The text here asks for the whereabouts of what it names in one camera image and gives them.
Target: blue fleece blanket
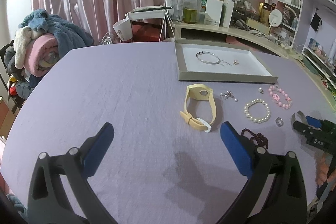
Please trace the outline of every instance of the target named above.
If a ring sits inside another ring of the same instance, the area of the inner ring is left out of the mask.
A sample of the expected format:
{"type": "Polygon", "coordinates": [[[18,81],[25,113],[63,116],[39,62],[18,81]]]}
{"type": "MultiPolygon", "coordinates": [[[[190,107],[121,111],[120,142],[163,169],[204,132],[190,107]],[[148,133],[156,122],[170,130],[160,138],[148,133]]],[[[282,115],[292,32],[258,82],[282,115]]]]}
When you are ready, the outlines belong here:
{"type": "Polygon", "coordinates": [[[36,31],[53,34],[58,42],[60,58],[74,48],[87,47],[93,44],[92,36],[82,28],[58,15],[49,15],[44,9],[35,10],[26,16],[19,28],[25,26],[29,26],[36,31]]]}

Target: silver screw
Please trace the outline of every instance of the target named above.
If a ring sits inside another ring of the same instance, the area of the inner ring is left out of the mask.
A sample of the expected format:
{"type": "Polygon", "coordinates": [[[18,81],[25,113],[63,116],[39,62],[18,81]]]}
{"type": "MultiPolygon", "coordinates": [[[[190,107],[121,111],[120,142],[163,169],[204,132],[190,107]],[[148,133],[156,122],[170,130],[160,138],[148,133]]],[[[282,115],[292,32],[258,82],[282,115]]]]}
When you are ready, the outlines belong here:
{"type": "Polygon", "coordinates": [[[70,155],[76,155],[78,152],[78,148],[77,147],[73,147],[69,150],[69,154],[70,155]]]}
{"type": "Polygon", "coordinates": [[[292,159],[295,159],[296,154],[295,154],[293,151],[289,151],[289,152],[288,152],[288,156],[289,156],[290,158],[292,158],[292,159]]]}
{"type": "Polygon", "coordinates": [[[42,160],[42,159],[44,159],[46,156],[47,156],[47,153],[46,153],[46,152],[42,152],[42,153],[39,155],[39,158],[42,160]]]}
{"type": "Polygon", "coordinates": [[[258,147],[258,148],[257,148],[257,152],[258,152],[259,154],[265,154],[265,153],[266,153],[266,149],[263,148],[263,147],[258,147]]]}

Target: pearl bracelet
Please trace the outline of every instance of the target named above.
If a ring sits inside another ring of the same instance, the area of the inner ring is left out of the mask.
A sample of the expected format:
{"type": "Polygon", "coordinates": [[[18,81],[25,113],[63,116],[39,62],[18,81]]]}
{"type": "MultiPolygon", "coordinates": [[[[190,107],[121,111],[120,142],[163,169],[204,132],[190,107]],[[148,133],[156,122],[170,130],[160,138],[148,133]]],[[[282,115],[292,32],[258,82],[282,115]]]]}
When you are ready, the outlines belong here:
{"type": "Polygon", "coordinates": [[[275,102],[279,107],[282,107],[283,109],[289,109],[292,106],[292,99],[288,97],[288,94],[280,89],[277,85],[270,85],[268,88],[269,95],[271,95],[273,102],[275,102]],[[280,101],[280,96],[275,93],[278,92],[280,95],[284,95],[285,97],[285,102],[280,101]]]}
{"type": "Polygon", "coordinates": [[[267,121],[271,117],[271,110],[269,109],[268,104],[266,104],[266,102],[264,100],[262,100],[262,99],[255,99],[255,100],[252,100],[251,102],[248,102],[244,106],[244,113],[245,113],[246,117],[248,119],[250,119],[250,121],[257,122],[257,123],[265,122],[265,121],[267,121]],[[265,106],[265,108],[266,108],[266,117],[255,118],[255,117],[251,116],[251,114],[249,112],[249,108],[250,108],[250,106],[252,106],[254,104],[257,104],[257,103],[261,103],[261,104],[263,104],[265,106]]]}

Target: yellow watch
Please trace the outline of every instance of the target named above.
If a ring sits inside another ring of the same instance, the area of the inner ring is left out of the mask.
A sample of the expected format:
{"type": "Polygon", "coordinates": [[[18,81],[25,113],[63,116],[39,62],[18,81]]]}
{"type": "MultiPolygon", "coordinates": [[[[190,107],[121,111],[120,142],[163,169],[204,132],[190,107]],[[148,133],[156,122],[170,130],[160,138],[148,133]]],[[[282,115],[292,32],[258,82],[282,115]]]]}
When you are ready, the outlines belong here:
{"type": "Polygon", "coordinates": [[[211,125],[215,121],[216,118],[216,104],[215,100],[213,99],[213,90],[206,85],[202,84],[195,84],[187,86],[187,93],[185,96],[184,101],[184,111],[180,112],[180,115],[184,119],[184,121],[190,125],[192,128],[198,131],[205,131],[210,132],[211,125]],[[188,111],[187,111],[187,101],[189,98],[193,98],[198,101],[208,100],[211,106],[212,111],[212,121],[207,123],[201,118],[194,118],[188,111]]]}

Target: white paper cup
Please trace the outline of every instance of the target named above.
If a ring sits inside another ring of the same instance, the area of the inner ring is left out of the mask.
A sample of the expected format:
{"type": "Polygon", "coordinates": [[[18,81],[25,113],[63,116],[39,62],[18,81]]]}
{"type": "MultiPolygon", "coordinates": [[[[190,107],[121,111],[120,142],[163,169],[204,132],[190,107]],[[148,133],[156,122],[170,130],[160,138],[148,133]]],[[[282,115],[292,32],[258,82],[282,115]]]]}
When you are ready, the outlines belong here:
{"type": "Polygon", "coordinates": [[[121,41],[127,41],[133,37],[131,21],[129,20],[129,18],[125,18],[116,22],[113,25],[113,28],[121,41]]]}

